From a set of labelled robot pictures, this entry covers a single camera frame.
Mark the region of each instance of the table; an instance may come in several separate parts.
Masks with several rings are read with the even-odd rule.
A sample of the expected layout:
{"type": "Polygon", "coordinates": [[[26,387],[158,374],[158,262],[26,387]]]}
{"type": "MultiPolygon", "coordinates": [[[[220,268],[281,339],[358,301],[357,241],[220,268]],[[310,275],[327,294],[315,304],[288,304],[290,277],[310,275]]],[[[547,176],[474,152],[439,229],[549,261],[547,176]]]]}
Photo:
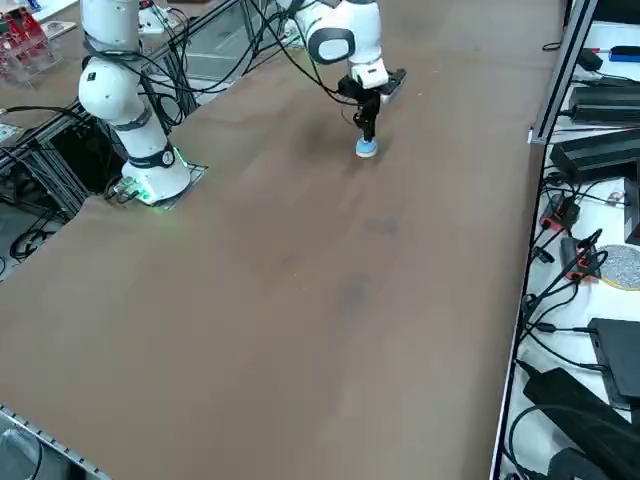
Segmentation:
{"type": "Polygon", "coordinates": [[[375,162],[286,63],[197,110],[171,138],[209,170],[174,211],[90,199],[0,289],[3,402],[118,480],[484,476],[547,3],[384,4],[409,78],[375,162]]]}
{"type": "MultiPolygon", "coordinates": [[[[615,45],[636,44],[640,39],[640,26],[623,26],[616,24],[608,24],[596,22],[591,27],[586,38],[586,48],[600,48],[608,50],[615,45]]],[[[640,65],[638,64],[621,64],[613,63],[608,60],[606,53],[599,54],[604,60],[601,71],[610,75],[619,75],[640,80],[640,65]]],[[[598,77],[599,75],[586,72],[577,66],[573,75],[574,79],[586,80],[598,77]]],[[[562,109],[568,108],[568,99],[573,86],[570,86],[563,99],[562,109]]],[[[548,155],[554,143],[592,136],[597,134],[610,133],[612,130],[601,132],[571,132],[570,129],[580,129],[593,127],[589,125],[573,124],[568,118],[560,117],[555,122],[553,132],[550,136],[550,144],[547,147],[547,165],[550,165],[548,155]]],[[[547,169],[544,174],[553,171],[547,169]]],[[[586,191],[590,184],[585,184],[582,191],[586,191]]],[[[589,194],[596,197],[608,198],[611,193],[624,192],[624,180],[613,179],[611,181],[600,183],[594,186],[589,194]]],[[[538,208],[539,218],[548,203],[548,197],[542,195],[538,208]]],[[[598,247],[606,245],[624,244],[624,207],[610,206],[604,202],[592,200],[588,198],[582,199],[580,202],[581,213],[580,219],[572,232],[576,238],[584,238],[592,234],[598,228],[603,229],[602,236],[598,241],[598,247]]],[[[540,231],[540,227],[534,224],[534,232],[540,231]]],[[[544,242],[551,236],[549,232],[544,234],[540,243],[544,242]]],[[[557,239],[547,249],[556,259],[559,258],[560,239],[557,239]]],[[[533,262],[529,270],[528,284],[525,286],[526,292],[539,293],[548,283],[560,272],[561,267],[558,262],[551,265],[544,265],[540,262],[533,262]]],[[[567,300],[571,297],[572,292],[566,291],[557,296],[550,298],[543,303],[538,309],[538,314],[544,311],[548,306],[567,300]]],[[[615,318],[628,321],[639,321],[640,313],[637,305],[640,302],[640,292],[629,292],[617,290],[604,282],[586,284],[580,286],[579,293],[575,300],[564,308],[558,309],[545,317],[546,322],[553,323],[558,327],[576,327],[587,326],[592,318],[615,318]]],[[[536,336],[544,341],[546,345],[554,351],[564,354],[570,359],[582,363],[597,363],[595,353],[591,344],[591,339],[587,335],[579,334],[561,334],[544,335],[538,333],[536,336]]],[[[548,354],[535,342],[526,339],[517,352],[514,353],[518,358],[524,359],[540,371],[550,370],[560,366],[567,370],[580,383],[588,387],[599,398],[605,402],[609,402],[604,388],[602,375],[595,372],[589,372],[584,369],[573,367],[562,362],[552,355],[548,354]]],[[[502,431],[509,431],[511,422],[514,417],[522,412],[525,408],[531,406],[531,402],[524,397],[522,389],[528,379],[526,373],[521,369],[512,370],[512,384],[507,390],[510,393],[507,399],[507,414],[503,421],[502,431]]],[[[630,420],[629,412],[619,412],[621,416],[630,420]]],[[[567,446],[565,436],[558,428],[548,420],[544,414],[535,412],[525,417],[519,424],[515,434],[515,451],[518,461],[532,470],[546,473],[548,463],[551,457],[567,446]]],[[[514,469],[508,460],[501,462],[501,472],[503,474],[513,472],[514,469]]]]}

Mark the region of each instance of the white shelf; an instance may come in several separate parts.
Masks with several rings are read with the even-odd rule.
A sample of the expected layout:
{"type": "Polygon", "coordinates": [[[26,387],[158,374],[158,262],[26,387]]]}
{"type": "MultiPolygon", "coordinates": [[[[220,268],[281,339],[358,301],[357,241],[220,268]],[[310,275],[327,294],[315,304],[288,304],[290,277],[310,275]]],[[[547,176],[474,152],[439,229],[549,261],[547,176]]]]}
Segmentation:
{"type": "MultiPolygon", "coordinates": [[[[611,47],[617,45],[640,45],[640,26],[594,22],[585,42],[585,48],[610,50],[611,47]]],[[[599,53],[599,56],[603,59],[603,65],[600,69],[602,73],[640,81],[640,64],[611,62],[608,58],[608,53],[605,52],[599,53]]],[[[598,77],[598,74],[586,72],[580,66],[576,67],[574,79],[588,80],[597,79],[598,77]]],[[[575,88],[575,84],[567,91],[562,107],[563,110],[569,108],[568,103],[573,88],[575,88]]],[[[554,127],[551,144],[616,131],[616,129],[565,131],[598,127],[597,125],[575,124],[567,117],[559,117],[554,127]]],[[[549,160],[551,148],[551,146],[547,147],[545,165],[551,165],[549,160]]],[[[584,192],[586,188],[588,188],[588,185],[582,186],[582,191],[584,192]]],[[[598,184],[589,191],[589,194],[607,198],[614,192],[624,192],[624,180],[622,178],[598,184]]],[[[548,198],[543,195],[536,218],[539,218],[547,203],[548,198]]],[[[612,207],[604,202],[588,198],[582,199],[580,206],[580,218],[572,229],[572,233],[576,238],[587,237],[598,228],[602,228],[603,233],[598,241],[599,248],[612,244],[624,244],[624,208],[622,206],[612,207]]],[[[537,222],[535,228],[536,233],[538,233],[540,227],[537,222]]],[[[552,234],[553,232],[543,234],[538,245],[542,244],[552,234]]],[[[556,259],[559,258],[560,239],[562,237],[561,235],[547,248],[549,253],[556,259]]],[[[540,293],[561,271],[561,268],[558,261],[553,264],[542,264],[539,261],[534,261],[529,270],[527,293],[540,293]]],[[[568,289],[566,292],[547,299],[537,309],[537,315],[549,306],[568,299],[572,293],[572,290],[568,289]]],[[[617,290],[604,282],[588,283],[580,286],[577,297],[569,305],[552,312],[545,317],[545,321],[559,327],[587,326],[591,318],[594,317],[640,322],[638,305],[640,305],[640,292],[617,290]]],[[[533,321],[536,320],[537,315],[533,316],[533,321]]],[[[588,335],[558,332],[553,335],[538,333],[536,336],[551,349],[564,354],[572,360],[583,363],[597,363],[591,339],[588,335]]],[[[599,398],[608,402],[600,373],[568,365],[544,351],[530,338],[525,339],[519,347],[517,358],[526,361],[540,371],[562,367],[599,398]]],[[[513,368],[512,393],[506,421],[507,435],[514,417],[525,408],[532,406],[532,403],[523,394],[523,388],[528,376],[519,367],[513,368]]],[[[627,419],[630,417],[630,414],[626,412],[620,412],[620,414],[627,419]]],[[[568,437],[541,412],[527,415],[519,423],[514,438],[515,455],[519,463],[526,468],[541,473],[547,473],[549,461],[555,453],[568,446],[573,446],[568,437]]],[[[503,475],[506,475],[507,473],[515,472],[515,468],[503,457],[500,471],[503,475]]]]}

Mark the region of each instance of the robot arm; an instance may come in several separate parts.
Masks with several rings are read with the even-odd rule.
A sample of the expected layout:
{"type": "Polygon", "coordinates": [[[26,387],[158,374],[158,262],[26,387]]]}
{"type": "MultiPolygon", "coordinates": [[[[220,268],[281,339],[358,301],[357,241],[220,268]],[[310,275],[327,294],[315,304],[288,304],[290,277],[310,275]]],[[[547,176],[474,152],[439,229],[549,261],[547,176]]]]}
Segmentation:
{"type": "Polygon", "coordinates": [[[351,78],[365,89],[389,81],[380,48],[380,9],[376,0],[276,2],[294,16],[316,63],[329,65],[347,60],[351,78]]]}

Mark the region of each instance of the cable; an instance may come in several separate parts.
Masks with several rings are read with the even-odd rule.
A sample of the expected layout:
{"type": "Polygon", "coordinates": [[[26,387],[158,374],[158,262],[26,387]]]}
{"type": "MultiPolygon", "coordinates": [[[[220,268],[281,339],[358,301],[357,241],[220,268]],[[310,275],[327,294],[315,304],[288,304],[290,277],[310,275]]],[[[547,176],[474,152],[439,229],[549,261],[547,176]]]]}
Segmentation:
{"type": "Polygon", "coordinates": [[[163,87],[166,87],[166,88],[169,88],[169,89],[173,89],[175,91],[181,91],[181,92],[222,93],[222,92],[224,92],[226,90],[226,88],[223,88],[222,90],[214,90],[214,89],[219,87],[223,83],[225,83],[231,77],[231,75],[233,75],[233,73],[240,67],[240,65],[245,60],[245,58],[247,57],[249,52],[251,52],[253,50],[254,45],[256,43],[256,40],[262,35],[262,32],[264,32],[265,28],[268,27],[273,32],[273,29],[271,28],[270,22],[272,22],[274,19],[280,18],[280,16],[282,15],[281,12],[276,12],[269,19],[267,19],[259,9],[258,9],[258,13],[260,13],[260,15],[261,15],[261,17],[263,19],[263,22],[266,22],[266,23],[264,23],[260,27],[260,31],[249,42],[248,47],[246,48],[244,53],[240,56],[240,58],[238,58],[236,64],[231,68],[231,70],[229,70],[229,72],[222,79],[218,80],[217,82],[215,82],[214,84],[212,84],[212,85],[210,85],[209,87],[206,87],[206,88],[193,88],[191,86],[184,87],[184,86],[178,86],[178,85],[170,85],[170,84],[168,84],[166,82],[162,82],[160,80],[156,80],[154,78],[151,78],[149,75],[147,75],[147,74],[145,74],[145,73],[143,73],[141,71],[136,70],[134,67],[132,67],[129,64],[130,63],[130,58],[127,58],[127,57],[134,57],[134,58],[143,59],[146,62],[148,62],[149,64],[153,65],[155,68],[157,68],[158,71],[160,71],[160,73],[162,73],[165,77],[174,80],[173,77],[169,74],[169,72],[167,72],[155,60],[149,58],[148,56],[146,56],[146,55],[144,55],[144,54],[142,54],[140,52],[124,51],[124,50],[108,50],[108,51],[104,51],[104,52],[99,52],[95,48],[93,48],[89,44],[89,42],[85,42],[85,46],[87,47],[89,52],[91,52],[92,55],[94,55],[94,56],[96,56],[98,58],[103,58],[103,59],[105,59],[107,61],[111,61],[111,62],[117,63],[118,65],[122,66],[123,68],[126,68],[127,70],[135,73],[136,75],[139,75],[141,78],[144,78],[144,79],[146,79],[147,81],[149,81],[151,83],[155,83],[157,85],[161,85],[163,87]]]}
{"type": "Polygon", "coordinates": [[[510,460],[512,461],[512,463],[514,464],[514,466],[516,467],[516,469],[518,470],[518,473],[520,475],[526,475],[527,469],[524,468],[522,465],[520,465],[520,463],[517,461],[516,455],[515,455],[515,449],[514,449],[514,437],[515,437],[515,431],[516,428],[518,427],[518,424],[522,421],[523,418],[525,418],[527,415],[529,415],[531,412],[535,412],[535,411],[541,411],[541,412],[545,412],[548,410],[559,410],[559,411],[563,411],[563,412],[572,412],[575,413],[579,416],[581,416],[583,419],[585,420],[591,420],[591,421],[595,421],[596,423],[599,423],[601,426],[605,426],[608,427],[610,430],[613,430],[614,432],[618,433],[619,435],[622,435],[626,438],[628,438],[630,441],[636,442],[636,443],[640,443],[640,435],[635,434],[635,433],[630,433],[626,430],[623,430],[621,428],[619,428],[617,425],[614,425],[606,420],[602,420],[600,417],[587,412],[585,410],[580,410],[577,408],[572,408],[572,407],[567,407],[564,405],[534,405],[532,407],[528,407],[525,408],[522,412],[520,412],[516,418],[514,418],[513,423],[511,424],[511,428],[509,429],[509,435],[508,435],[508,441],[507,441],[507,445],[508,445],[508,451],[509,451],[509,455],[510,455],[510,460]]]}
{"type": "Polygon", "coordinates": [[[584,370],[591,370],[593,372],[607,372],[609,371],[609,367],[606,365],[601,365],[598,363],[580,363],[575,360],[571,360],[570,358],[565,357],[564,355],[556,352],[551,349],[548,345],[544,344],[538,337],[536,337],[533,333],[529,333],[529,336],[533,341],[535,341],[543,350],[546,350],[548,353],[553,355],[556,358],[559,358],[563,362],[568,363],[569,365],[573,365],[574,367],[582,368],[584,370]]]}
{"type": "Polygon", "coordinates": [[[553,323],[547,322],[538,322],[535,326],[536,330],[541,331],[542,333],[556,333],[556,332],[573,332],[573,333],[598,333],[598,330],[590,327],[556,327],[553,323]]]}
{"type": "MultiPolygon", "coordinates": [[[[542,319],[542,316],[539,317],[538,320],[536,322],[534,322],[532,326],[529,326],[529,328],[527,328],[527,326],[529,324],[529,319],[533,316],[533,314],[535,313],[535,310],[540,306],[540,304],[542,303],[542,301],[545,298],[548,298],[548,297],[550,297],[552,295],[555,295],[556,293],[558,293],[558,292],[560,292],[561,290],[564,289],[564,288],[561,288],[561,289],[557,289],[555,291],[553,290],[554,287],[562,279],[566,278],[566,275],[569,272],[571,272],[571,270],[573,270],[573,268],[578,264],[578,262],[580,262],[580,260],[582,260],[585,257],[585,255],[587,255],[587,253],[589,252],[589,247],[596,244],[596,242],[598,241],[598,238],[600,237],[601,234],[602,234],[602,230],[598,229],[593,234],[591,234],[589,237],[587,237],[584,240],[582,240],[579,243],[581,251],[575,256],[575,258],[573,260],[571,260],[562,269],[562,271],[553,279],[553,281],[547,286],[547,288],[545,288],[542,291],[542,293],[540,293],[540,295],[533,296],[532,300],[527,305],[527,310],[523,313],[523,315],[521,317],[522,324],[524,325],[524,327],[523,327],[524,328],[524,333],[522,334],[522,336],[518,340],[518,342],[516,344],[516,347],[518,345],[520,345],[520,343],[522,343],[522,341],[527,337],[527,335],[529,335],[531,333],[531,331],[533,330],[533,328],[536,325],[536,323],[539,322],[542,319]]],[[[596,258],[598,256],[602,256],[603,259],[600,260],[597,264],[591,266],[591,268],[587,269],[587,271],[583,272],[584,277],[592,275],[595,271],[597,271],[604,264],[604,262],[607,260],[607,258],[609,256],[609,253],[606,250],[601,250],[601,251],[597,252],[594,255],[594,257],[596,257],[596,258]]]]}
{"type": "Polygon", "coordinates": [[[9,256],[19,263],[22,263],[25,259],[27,259],[33,252],[38,249],[38,246],[32,246],[34,240],[38,237],[44,242],[47,238],[53,235],[55,232],[45,231],[44,227],[58,214],[59,210],[47,210],[42,215],[40,215],[35,222],[31,224],[31,226],[22,232],[18,237],[13,241],[11,246],[9,247],[9,256]],[[44,223],[35,228],[35,226],[40,223],[42,220],[45,220],[44,223]]]}
{"type": "MultiPolygon", "coordinates": [[[[264,14],[262,13],[262,11],[260,10],[260,8],[258,7],[258,5],[256,5],[255,0],[249,0],[249,2],[253,5],[253,8],[255,8],[258,13],[260,14],[260,16],[262,17],[262,21],[266,23],[267,29],[270,31],[270,33],[275,37],[276,42],[278,43],[278,45],[280,46],[280,49],[282,50],[282,53],[284,53],[284,55],[287,57],[287,59],[293,64],[294,67],[296,67],[305,77],[307,77],[309,80],[311,80],[313,83],[315,83],[316,85],[318,85],[320,88],[322,88],[325,93],[329,96],[329,98],[331,98],[333,101],[337,102],[337,103],[341,103],[343,105],[350,105],[350,106],[354,106],[357,107],[358,104],[357,103],[353,103],[353,102],[346,102],[344,100],[340,100],[338,98],[335,98],[333,95],[338,94],[338,92],[336,90],[331,90],[330,88],[328,88],[323,82],[322,79],[320,78],[320,75],[318,73],[318,69],[316,67],[316,64],[314,61],[311,61],[311,66],[314,70],[314,73],[316,73],[316,76],[318,77],[313,78],[313,76],[311,76],[311,74],[309,72],[307,72],[304,68],[302,68],[291,56],[291,54],[289,54],[289,52],[287,51],[287,49],[285,48],[285,46],[282,44],[282,41],[278,38],[276,32],[274,32],[273,28],[271,27],[271,24],[267,22],[267,18],[264,16],[264,14]]],[[[302,29],[300,29],[300,26],[298,25],[297,21],[294,18],[294,21],[296,22],[296,26],[298,27],[299,31],[302,31],[302,29]]]]}
{"type": "Polygon", "coordinates": [[[543,52],[555,52],[556,50],[560,50],[560,42],[549,42],[542,46],[543,52]]]}
{"type": "Polygon", "coordinates": [[[85,123],[86,120],[84,118],[82,118],[80,115],[78,115],[76,112],[68,109],[68,108],[64,108],[64,107],[52,107],[52,106],[45,106],[45,105],[19,105],[19,106],[15,106],[15,107],[8,107],[5,108],[4,110],[1,110],[0,113],[14,113],[14,112],[29,112],[32,110],[47,110],[50,112],[57,112],[57,113],[62,113],[63,115],[68,115],[70,117],[75,118],[76,120],[78,120],[79,122],[85,123]]]}
{"type": "MultiPolygon", "coordinates": [[[[560,187],[545,187],[545,188],[547,190],[549,190],[549,191],[554,191],[554,192],[571,192],[571,190],[569,190],[569,189],[560,188],[560,187]]],[[[594,195],[589,195],[589,194],[584,194],[584,193],[578,193],[577,197],[590,198],[592,200],[599,200],[601,202],[605,202],[607,205],[624,205],[625,207],[629,206],[629,204],[627,202],[610,202],[606,198],[596,197],[594,195]]]]}
{"type": "Polygon", "coordinates": [[[520,344],[524,341],[524,339],[527,337],[527,335],[530,335],[531,330],[533,330],[534,328],[536,328],[538,326],[538,324],[542,321],[542,319],[544,317],[546,317],[547,315],[549,315],[551,312],[553,312],[554,310],[557,310],[558,308],[564,307],[566,305],[569,305],[571,302],[573,302],[575,300],[575,298],[578,296],[578,290],[579,290],[579,284],[578,282],[572,282],[575,285],[575,290],[573,292],[573,295],[571,295],[571,297],[563,302],[557,303],[549,308],[547,308],[544,312],[542,312],[540,314],[540,316],[536,319],[535,322],[527,322],[526,326],[529,327],[529,331],[527,332],[526,330],[526,326],[525,326],[525,332],[520,336],[520,338],[517,340],[516,342],[516,348],[518,346],[520,346],[520,344]]]}
{"type": "Polygon", "coordinates": [[[596,70],[594,73],[597,73],[598,75],[602,75],[605,78],[614,78],[616,80],[626,80],[628,82],[633,82],[633,83],[640,84],[640,82],[638,80],[634,80],[633,78],[621,77],[620,75],[609,75],[608,73],[603,73],[600,70],[596,70]]]}
{"type": "Polygon", "coordinates": [[[542,244],[542,246],[540,246],[540,249],[541,249],[541,250],[544,250],[544,249],[545,249],[545,248],[547,248],[549,245],[551,245],[551,243],[552,243],[556,238],[558,238],[558,237],[560,236],[560,234],[561,234],[562,232],[564,232],[564,230],[565,230],[564,228],[561,228],[560,230],[556,231],[556,232],[555,232],[551,237],[549,237],[549,239],[548,239],[546,242],[544,242],[544,243],[542,244]]]}
{"type": "MultiPolygon", "coordinates": [[[[284,46],[285,47],[289,47],[293,42],[295,41],[295,38],[292,40],[289,40],[289,42],[287,42],[284,46]]],[[[273,57],[275,57],[277,54],[280,53],[280,50],[276,50],[275,52],[273,52],[271,55],[269,55],[268,57],[265,57],[263,59],[261,59],[258,63],[256,63],[255,65],[251,65],[251,63],[249,63],[249,65],[247,65],[247,69],[245,70],[244,74],[250,73],[252,71],[254,71],[256,68],[260,67],[261,65],[267,63],[269,60],[271,60],[273,57]]]]}

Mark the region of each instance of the black electronic device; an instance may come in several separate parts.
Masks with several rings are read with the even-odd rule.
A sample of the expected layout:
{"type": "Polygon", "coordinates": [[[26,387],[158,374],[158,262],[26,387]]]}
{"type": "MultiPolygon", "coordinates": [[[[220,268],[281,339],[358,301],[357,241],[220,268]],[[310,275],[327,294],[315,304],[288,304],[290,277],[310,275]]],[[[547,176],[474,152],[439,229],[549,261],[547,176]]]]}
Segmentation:
{"type": "Polygon", "coordinates": [[[640,125],[640,86],[576,87],[567,114],[576,123],[640,125]]]}
{"type": "MultiPolygon", "coordinates": [[[[581,240],[573,237],[563,238],[560,241],[560,261],[562,268],[566,268],[579,255],[583,249],[581,248],[581,240]]],[[[587,245],[586,252],[582,258],[567,273],[567,278],[572,281],[577,280],[593,280],[600,278],[600,269],[594,270],[593,265],[599,262],[595,245],[587,245]]]]}
{"type": "Polygon", "coordinates": [[[556,453],[549,462],[548,480],[612,480],[584,453],[565,448],[556,453]]]}
{"type": "Polygon", "coordinates": [[[589,48],[583,48],[580,50],[578,56],[578,65],[584,68],[587,72],[597,72],[602,67],[603,60],[589,48]]]}
{"type": "Polygon", "coordinates": [[[640,246],[640,186],[637,181],[624,180],[624,238],[631,245],[640,246]]]}
{"type": "Polygon", "coordinates": [[[640,129],[558,142],[551,161],[573,183],[607,178],[636,179],[640,129]]]}
{"type": "Polygon", "coordinates": [[[609,52],[609,60],[612,62],[638,63],[640,61],[640,47],[636,47],[635,45],[617,45],[609,52]]]}
{"type": "Polygon", "coordinates": [[[609,401],[616,405],[640,400],[640,322],[593,318],[589,327],[598,363],[607,365],[604,384],[609,401]]]}
{"type": "Polygon", "coordinates": [[[640,25],[640,2],[637,0],[599,0],[593,19],[640,25]]]}
{"type": "Polygon", "coordinates": [[[525,396],[541,407],[591,462],[613,479],[640,480],[638,430],[564,369],[541,373],[524,362],[518,364],[529,374],[525,396]]]}

